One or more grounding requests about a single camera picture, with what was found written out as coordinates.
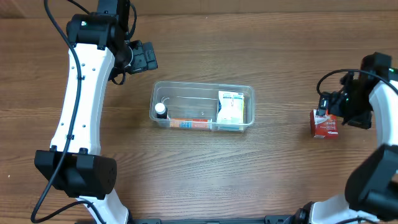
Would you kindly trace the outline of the orange tube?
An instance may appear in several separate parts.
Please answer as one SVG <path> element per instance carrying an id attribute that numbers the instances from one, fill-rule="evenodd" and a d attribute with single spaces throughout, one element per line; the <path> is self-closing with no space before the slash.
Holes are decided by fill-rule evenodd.
<path id="1" fill-rule="evenodd" d="M 184 119 L 172 118 L 169 126 L 180 129 L 211 129 L 212 119 Z"/>

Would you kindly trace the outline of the red Haleon box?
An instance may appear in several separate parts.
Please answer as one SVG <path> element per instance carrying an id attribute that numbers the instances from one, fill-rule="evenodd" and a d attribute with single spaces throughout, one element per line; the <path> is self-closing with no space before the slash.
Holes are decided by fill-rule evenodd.
<path id="1" fill-rule="evenodd" d="M 310 113 L 311 135 L 319 139 L 335 139 L 338 137 L 336 116 L 326 113 L 324 116 L 317 115 L 317 110 Z"/>

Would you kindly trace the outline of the blue VapoDrops box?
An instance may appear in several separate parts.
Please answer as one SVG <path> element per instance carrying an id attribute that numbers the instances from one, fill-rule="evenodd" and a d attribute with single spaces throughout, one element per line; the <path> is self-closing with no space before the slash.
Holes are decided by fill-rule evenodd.
<path id="1" fill-rule="evenodd" d="M 239 124 L 219 124 L 219 131 L 244 131 L 244 126 Z"/>

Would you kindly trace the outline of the clear plastic container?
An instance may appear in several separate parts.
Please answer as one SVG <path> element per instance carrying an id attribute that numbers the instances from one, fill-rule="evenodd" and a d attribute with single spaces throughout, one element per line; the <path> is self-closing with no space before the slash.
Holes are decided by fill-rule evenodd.
<path id="1" fill-rule="evenodd" d="M 254 123 L 256 101 L 251 86 L 214 83 L 187 83 L 161 81 L 154 85 L 150 102 L 149 116 L 159 126 L 170 128 L 172 118 L 212 119 L 212 128 L 218 131 L 218 92 L 233 91 L 244 94 L 244 131 Z M 163 103 L 168 109 L 168 118 L 156 118 L 155 105 Z"/>

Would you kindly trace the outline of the dark bottle white cap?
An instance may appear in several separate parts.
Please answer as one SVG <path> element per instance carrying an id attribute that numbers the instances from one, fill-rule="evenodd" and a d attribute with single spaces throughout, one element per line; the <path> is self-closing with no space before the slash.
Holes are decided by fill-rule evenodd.
<path id="1" fill-rule="evenodd" d="M 159 119 L 167 119 L 168 118 L 168 109 L 163 103 L 157 103 L 155 105 L 155 113 L 156 118 Z"/>

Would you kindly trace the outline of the white medicine box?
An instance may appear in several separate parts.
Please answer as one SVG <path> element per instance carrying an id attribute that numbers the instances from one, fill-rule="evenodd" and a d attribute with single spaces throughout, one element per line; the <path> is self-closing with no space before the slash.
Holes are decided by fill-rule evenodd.
<path id="1" fill-rule="evenodd" d="M 243 124 L 244 94 L 233 91 L 219 91 L 216 120 L 223 124 Z"/>

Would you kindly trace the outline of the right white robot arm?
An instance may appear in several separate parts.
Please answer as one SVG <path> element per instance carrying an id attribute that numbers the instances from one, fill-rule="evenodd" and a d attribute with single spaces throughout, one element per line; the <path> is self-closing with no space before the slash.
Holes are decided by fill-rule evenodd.
<path id="1" fill-rule="evenodd" d="M 376 125 L 376 150 L 349 176 L 343 194 L 309 202 L 293 215 L 265 223 L 380 223 L 397 219 L 397 69 L 389 55 L 365 56 L 359 69 L 342 69 L 341 90 L 319 91 L 318 116 L 335 115 L 361 129 Z"/>

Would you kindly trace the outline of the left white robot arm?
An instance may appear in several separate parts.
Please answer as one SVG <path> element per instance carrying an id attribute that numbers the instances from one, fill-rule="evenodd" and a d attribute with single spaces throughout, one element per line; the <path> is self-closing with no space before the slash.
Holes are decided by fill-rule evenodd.
<path id="1" fill-rule="evenodd" d="M 157 68 L 153 45 L 133 40 L 137 12 L 130 0 L 100 1 L 75 14 L 59 34 L 68 46 L 62 113 L 48 150 L 34 164 L 47 187 L 84 205 L 95 223 L 132 223 L 114 188 L 117 163 L 101 155 L 100 121 L 108 82 Z"/>

